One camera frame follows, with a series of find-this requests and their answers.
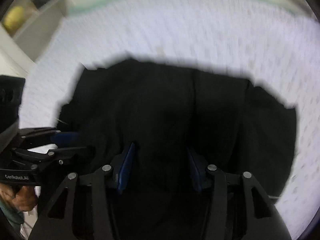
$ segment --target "silver screw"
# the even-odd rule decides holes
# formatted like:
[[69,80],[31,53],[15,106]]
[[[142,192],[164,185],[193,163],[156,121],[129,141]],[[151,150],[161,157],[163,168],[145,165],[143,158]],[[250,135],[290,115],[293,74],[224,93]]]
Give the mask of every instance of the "silver screw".
[[77,176],[77,174],[76,173],[70,173],[69,175],[68,175],[68,179],[74,179],[75,177]]
[[110,171],[110,170],[111,170],[111,166],[110,166],[110,165],[104,165],[104,166],[102,167],[102,170],[103,170],[103,171]]
[[209,171],[216,171],[217,170],[217,166],[214,165],[214,164],[210,164],[210,165],[208,165],[208,170]]
[[244,176],[245,178],[247,178],[247,179],[250,179],[252,175],[251,175],[250,172],[245,171],[245,172],[243,173],[243,176]]

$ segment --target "white bed sheet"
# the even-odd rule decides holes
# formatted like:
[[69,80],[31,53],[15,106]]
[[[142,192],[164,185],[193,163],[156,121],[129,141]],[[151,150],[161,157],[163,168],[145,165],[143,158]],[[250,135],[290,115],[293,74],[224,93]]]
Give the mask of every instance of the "white bed sheet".
[[250,73],[298,110],[297,151],[276,207],[293,239],[320,205],[320,25],[257,0],[115,0],[66,18],[27,78],[20,126],[56,123],[81,64],[136,58]]

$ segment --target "yellow balloon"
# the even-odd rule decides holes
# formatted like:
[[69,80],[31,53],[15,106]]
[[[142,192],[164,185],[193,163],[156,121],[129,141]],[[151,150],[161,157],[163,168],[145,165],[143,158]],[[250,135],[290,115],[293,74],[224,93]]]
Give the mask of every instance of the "yellow balloon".
[[9,33],[18,30],[25,21],[25,13],[22,6],[13,7],[4,17],[3,26]]

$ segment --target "black garment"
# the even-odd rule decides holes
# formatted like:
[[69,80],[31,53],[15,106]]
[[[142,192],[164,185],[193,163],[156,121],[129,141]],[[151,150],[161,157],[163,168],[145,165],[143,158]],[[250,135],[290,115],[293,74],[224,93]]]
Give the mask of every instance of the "black garment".
[[59,119],[59,130],[79,131],[79,144],[96,149],[84,173],[136,142],[114,204],[121,239],[200,238],[208,199],[191,189],[187,146],[224,171],[252,172],[275,196],[294,155],[295,109],[247,79],[133,59],[85,69]]

